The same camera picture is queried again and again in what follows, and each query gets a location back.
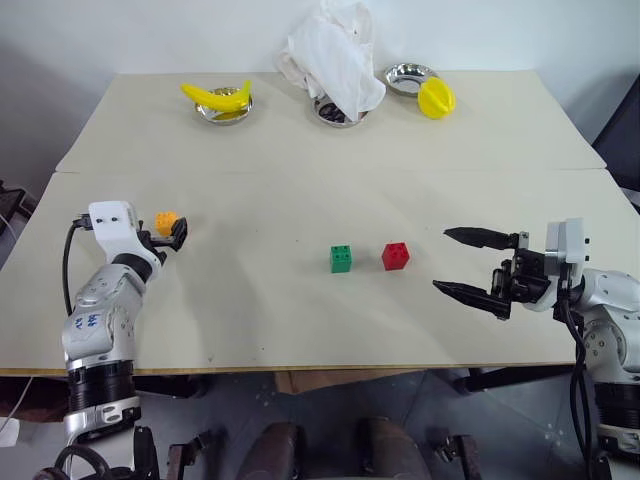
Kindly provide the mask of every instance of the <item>gray floor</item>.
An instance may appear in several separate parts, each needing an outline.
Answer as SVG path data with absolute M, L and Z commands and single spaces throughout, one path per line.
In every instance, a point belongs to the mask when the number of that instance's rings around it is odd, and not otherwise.
M 145 395 L 141 424 L 153 429 L 161 473 L 171 443 L 206 429 L 226 431 L 220 458 L 200 458 L 185 479 L 234 478 L 251 443 L 271 422 L 305 428 L 315 477 L 354 474 L 355 422 L 386 416 L 418 442 L 434 479 L 462 479 L 459 464 L 444 464 L 429 446 L 444 432 L 474 435 L 487 479 L 580 478 L 580 455 L 568 407 L 568 378 L 460 395 L 449 381 L 462 370 L 417 372 L 290 396 L 275 390 L 270 374 L 215 377 L 198 399 Z M 60 424 L 23 423 L 16 447 L 0 449 L 0 470 L 32 478 L 50 465 L 63 443 Z

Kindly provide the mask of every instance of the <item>toy banana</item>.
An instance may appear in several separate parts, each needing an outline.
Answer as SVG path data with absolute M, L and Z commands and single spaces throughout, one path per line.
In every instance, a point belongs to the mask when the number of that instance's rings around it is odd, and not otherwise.
M 187 97 L 198 105 L 220 112 L 236 112 L 249 104 L 251 81 L 244 82 L 244 86 L 231 95 L 217 95 L 186 83 L 182 84 L 180 88 Z

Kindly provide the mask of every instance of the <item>stainless steel bowl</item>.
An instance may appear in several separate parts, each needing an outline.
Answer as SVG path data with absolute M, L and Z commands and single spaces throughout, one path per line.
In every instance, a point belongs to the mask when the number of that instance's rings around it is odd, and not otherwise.
M 348 128 L 357 125 L 367 116 L 369 112 L 360 112 L 360 117 L 356 121 L 349 120 L 342 110 L 340 110 L 335 103 L 327 96 L 321 98 L 314 98 L 311 100 L 311 107 L 313 113 L 322 122 L 327 125 L 331 125 L 335 128 Z
M 384 72 L 384 79 L 389 88 L 399 95 L 417 97 L 422 85 L 429 77 L 438 74 L 424 65 L 417 63 L 398 63 Z
M 209 90 L 216 95 L 231 95 L 240 90 L 238 87 L 222 87 L 215 90 Z M 211 108 L 195 104 L 196 112 L 204 117 L 207 122 L 211 122 L 216 125 L 233 125 L 244 120 L 249 111 L 253 108 L 253 97 L 249 95 L 249 104 L 242 110 L 236 112 L 221 112 L 219 110 L 213 110 Z

